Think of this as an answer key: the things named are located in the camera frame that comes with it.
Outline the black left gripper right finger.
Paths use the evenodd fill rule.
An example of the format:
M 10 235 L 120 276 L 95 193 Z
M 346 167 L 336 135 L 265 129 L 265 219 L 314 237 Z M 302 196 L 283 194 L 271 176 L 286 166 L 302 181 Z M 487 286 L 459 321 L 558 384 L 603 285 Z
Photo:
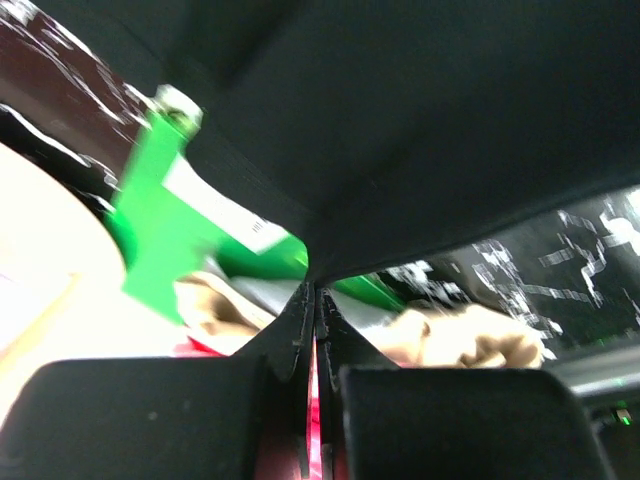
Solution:
M 395 366 L 316 293 L 327 479 L 610 479 L 577 398 L 525 369 Z

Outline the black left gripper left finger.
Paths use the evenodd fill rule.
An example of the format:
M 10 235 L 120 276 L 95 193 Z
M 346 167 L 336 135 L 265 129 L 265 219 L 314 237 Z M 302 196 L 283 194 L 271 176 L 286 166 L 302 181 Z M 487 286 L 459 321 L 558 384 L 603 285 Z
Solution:
M 229 357 L 56 361 L 1 430 L 5 479 L 303 479 L 315 287 Z

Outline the black t shirt flower print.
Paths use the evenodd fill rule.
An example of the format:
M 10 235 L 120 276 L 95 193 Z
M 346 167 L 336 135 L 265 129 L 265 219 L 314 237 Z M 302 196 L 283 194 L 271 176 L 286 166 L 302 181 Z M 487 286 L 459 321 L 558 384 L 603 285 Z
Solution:
M 337 280 L 639 180 L 635 1 L 44 1 Z

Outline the magenta red t shirt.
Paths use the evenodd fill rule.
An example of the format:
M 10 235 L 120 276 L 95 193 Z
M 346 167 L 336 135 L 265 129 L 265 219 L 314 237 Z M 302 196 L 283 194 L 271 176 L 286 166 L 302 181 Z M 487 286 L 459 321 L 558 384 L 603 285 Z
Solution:
M 187 335 L 182 343 L 178 343 L 173 349 L 176 358 L 226 358 L 234 353 L 233 350 L 222 351 L 211 348 L 198 341 L 194 336 Z M 329 459 L 329 444 L 323 442 L 324 427 L 322 420 L 324 413 L 320 402 L 319 379 L 319 351 L 317 344 L 312 347 L 311 373 L 309 380 L 309 401 L 307 413 L 307 443 L 309 456 L 310 479 L 336 479 L 334 466 Z

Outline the beige t shirt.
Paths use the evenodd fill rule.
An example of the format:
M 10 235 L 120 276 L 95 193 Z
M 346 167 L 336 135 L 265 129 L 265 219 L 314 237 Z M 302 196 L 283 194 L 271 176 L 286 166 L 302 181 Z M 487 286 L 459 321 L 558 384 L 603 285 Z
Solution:
M 176 309 L 191 336 L 220 354 L 245 346 L 280 315 L 294 280 L 227 280 L 197 271 L 175 281 Z M 544 347 L 521 322 L 477 304 L 452 311 L 410 306 L 400 314 L 334 292 L 347 323 L 403 366 L 538 368 Z

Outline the green plastic folder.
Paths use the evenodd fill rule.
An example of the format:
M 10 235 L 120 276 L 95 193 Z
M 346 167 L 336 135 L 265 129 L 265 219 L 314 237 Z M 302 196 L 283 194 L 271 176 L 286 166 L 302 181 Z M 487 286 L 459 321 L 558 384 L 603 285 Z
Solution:
M 225 197 L 184 158 L 181 127 L 153 109 L 141 127 L 108 217 L 126 264 L 124 291 L 174 324 L 174 282 L 215 261 L 229 277 L 300 283 L 301 240 Z

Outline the pink three-tier shelf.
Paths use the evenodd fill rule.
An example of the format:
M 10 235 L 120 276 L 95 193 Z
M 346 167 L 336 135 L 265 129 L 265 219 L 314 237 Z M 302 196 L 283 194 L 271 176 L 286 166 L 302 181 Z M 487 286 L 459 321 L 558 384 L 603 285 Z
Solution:
M 1 354 L 87 286 L 113 288 L 124 262 L 111 235 L 53 177 L 1 146 Z

